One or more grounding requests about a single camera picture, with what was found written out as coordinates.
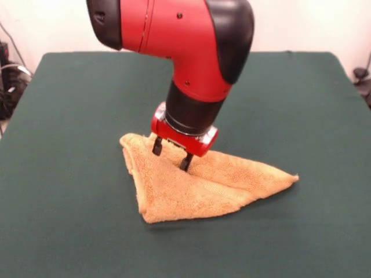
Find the red robot arm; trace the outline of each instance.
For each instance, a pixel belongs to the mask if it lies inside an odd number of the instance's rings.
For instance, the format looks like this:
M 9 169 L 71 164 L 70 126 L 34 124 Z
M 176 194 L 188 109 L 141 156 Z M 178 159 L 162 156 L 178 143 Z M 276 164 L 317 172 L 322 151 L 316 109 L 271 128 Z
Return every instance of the red robot arm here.
M 171 59 L 166 102 L 152 119 L 161 139 L 203 156 L 218 131 L 212 126 L 246 63 L 254 17 L 247 0 L 87 0 L 98 40 L 117 50 Z

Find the towel fold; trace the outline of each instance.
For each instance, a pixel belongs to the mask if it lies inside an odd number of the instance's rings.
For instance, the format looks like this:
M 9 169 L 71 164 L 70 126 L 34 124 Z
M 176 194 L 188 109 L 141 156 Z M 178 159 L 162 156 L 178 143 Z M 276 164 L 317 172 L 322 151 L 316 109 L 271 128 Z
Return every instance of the towel fold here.
M 186 153 L 163 140 L 161 156 L 155 156 L 155 138 L 129 133 L 120 139 L 139 213 L 149 224 L 233 213 L 299 180 L 267 164 L 216 151 L 195 156 L 186 173 L 179 169 Z

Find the white wall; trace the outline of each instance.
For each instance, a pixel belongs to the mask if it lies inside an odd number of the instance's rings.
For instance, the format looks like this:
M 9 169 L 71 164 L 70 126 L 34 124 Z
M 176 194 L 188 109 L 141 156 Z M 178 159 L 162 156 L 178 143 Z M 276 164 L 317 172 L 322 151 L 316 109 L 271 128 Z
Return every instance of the white wall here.
M 353 68 L 365 65 L 371 51 L 371 0 L 250 3 L 256 16 L 253 50 L 330 51 L 350 77 Z M 32 70 L 47 52 L 109 50 L 94 37 L 86 0 L 0 0 L 0 20 Z

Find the table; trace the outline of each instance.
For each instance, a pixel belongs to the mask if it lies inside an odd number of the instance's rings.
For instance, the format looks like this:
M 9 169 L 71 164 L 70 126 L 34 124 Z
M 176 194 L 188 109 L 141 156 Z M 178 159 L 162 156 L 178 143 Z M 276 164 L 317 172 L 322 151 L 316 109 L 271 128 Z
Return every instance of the table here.
M 46 54 L 0 141 L 0 277 L 370 277 L 371 113 L 330 53 L 252 53 L 213 149 L 300 175 L 207 220 L 144 223 L 119 138 L 172 77 L 134 53 Z

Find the black joint cover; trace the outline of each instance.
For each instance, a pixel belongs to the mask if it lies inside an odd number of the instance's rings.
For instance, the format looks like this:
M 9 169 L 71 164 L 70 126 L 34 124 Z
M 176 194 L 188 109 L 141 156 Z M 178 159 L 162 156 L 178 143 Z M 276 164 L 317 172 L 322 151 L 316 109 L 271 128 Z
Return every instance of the black joint cover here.
M 122 49 L 120 0 L 87 0 L 90 22 L 104 45 Z

